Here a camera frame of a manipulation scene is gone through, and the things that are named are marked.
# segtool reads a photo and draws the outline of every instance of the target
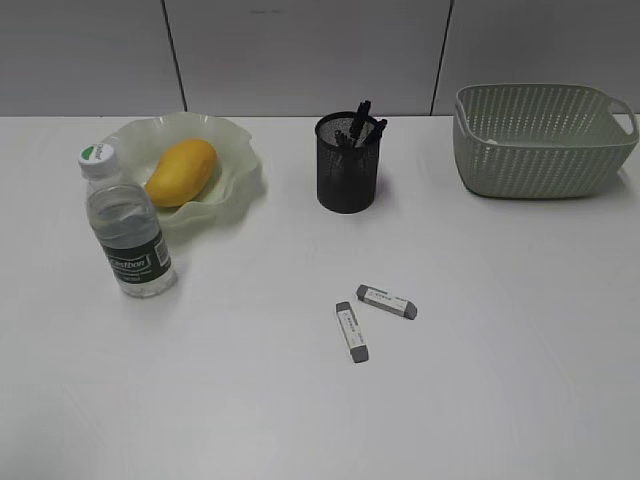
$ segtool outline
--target pen holder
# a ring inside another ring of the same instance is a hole
[[[337,213],[356,213],[366,209],[376,195],[380,139],[364,140],[377,125],[366,117],[355,146],[338,145],[338,132],[349,137],[355,112],[339,112],[322,118],[316,125],[318,201]]]

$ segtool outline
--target plastic water bottle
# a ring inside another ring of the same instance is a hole
[[[78,162],[89,182],[89,223],[120,287],[139,298],[164,292],[177,275],[146,192],[122,173],[111,145],[85,148]]]

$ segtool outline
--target basket handle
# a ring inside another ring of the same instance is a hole
[[[464,113],[464,109],[459,102],[456,102],[455,109],[455,117],[456,121],[458,122],[458,126],[460,127],[460,131],[462,132],[462,135],[464,137],[468,137],[471,132],[469,131],[469,125],[467,125],[467,116]]]
[[[622,110],[624,110],[624,113],[626,113],[629,116],[629,120],[631,120],[632,131],[631,133],[627,133],[625,131],[625,133],[627,133],[627,135],[629,135],[630,137],[634,137],[637,139],[638,138],[638,121],[636,120],[636,116],[633,113],[633,110],[631,110],[631,107],[629,107],[629,105],[627,105],[622,100],[619,100],[614,97],[609,97],[609,101],[611,102],[611,104],[615,104],[615,105],[618,105],[619,107],[622,107]]]

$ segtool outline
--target yellow mango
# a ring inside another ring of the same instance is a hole
[[[179,207],[200,193],[218,161],[216,150],[191,138],[169,148],[149,178],[145,190],[158,207]]]

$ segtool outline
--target green plastic basket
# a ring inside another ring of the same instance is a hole
[[[611,113],[631,119],[627,133]],[[629,106],[590,87],[477,85],[458,92],[456,164],[467,189],[501,198],[590,195],[638,143]]]

